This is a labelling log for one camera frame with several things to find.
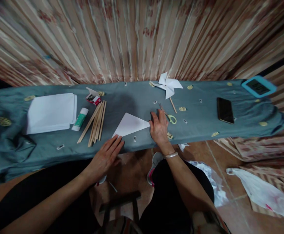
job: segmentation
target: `hand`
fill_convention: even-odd
[[[106,141],[83,173],[90,177],[95,176],[97,180],[106,175],[111,166],[116,166],[120,162],[116,157],[125,143],[121,139],[122,136],[115,135]]]
[[[161,147],[167,143],[169,143],[169,140],[167,138],[167,131],[168,131],[168,120],[166,118],[166,115],[164,111],[159,110],[159,119],[157,115],[154,112],[151,112],[151,115],[153,117],[153,121],[148,121],[149,125],[151,126],[151,136],[156,142],[156,144]]]

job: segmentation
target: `white paper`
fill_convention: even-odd
[[[25,134],[69,129],[76,122],[77,96],[73,93],[36,97],[27,114]]]
[[[179,146],[180,150],[181,150],[182,152],[184,152],[185,146],[189,146],[189,145],[188,145],[187,143],[182,143],[182,144],[178,144],[178,146]]]
[[[124,137],[148,127],[149,123],[147,121],[125,113],[113,136],[117,134]]]
[[[160,75],[160,78],[158,81],[159,84],[155,84],[151,82],[153,85],[161,89],[164,89],[166,91],[166,99],[174,95],[174,88],[183,88],[178,80],[167,78],[167,74],[168,72],[162,73]]]
[[[87,89],[87,90],[89,91],[89,93],[92,94],[93,96],[95,96],[95,97],[96,97],[96,96],[98,96],[98,97],[100,96],[99,93],[96,92],[95,90],[90,89],[90,88],[88,88],[88,87],[86,87],[86,89]]]

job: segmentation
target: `scissors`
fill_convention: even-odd
[[[162,105],[159,103],[160,109],[165,113],[165,115],[168,117],[169,121],[172,124],[176,124],[177,123],[177,119],[173,116],[173,115],[168,115],[165,110],[163,109]]]

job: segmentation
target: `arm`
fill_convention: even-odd
[[[43,233],[91,184],[101,179],[115,161],[124,141],[118,135],[109,139],[91,163],[72,181],[14,220],[0,233]]]
[[[153,121],[149,121],[149,123],[153,140],[160,147],[163,155],[174,153],[175,150],[167,139],[168,121],[164,112],[159,110],[159,118],[152,112],[152,117]],[[218,213],[202,185],[180,156],[169,158],[167,162],[189,214],[192,215],[195,211],[213,211]]]

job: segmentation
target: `digital clock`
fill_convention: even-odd
[[[242,83],[242,87],[257,98],[268,96],[276,91],[276,86],[262,76],[254,76]]]

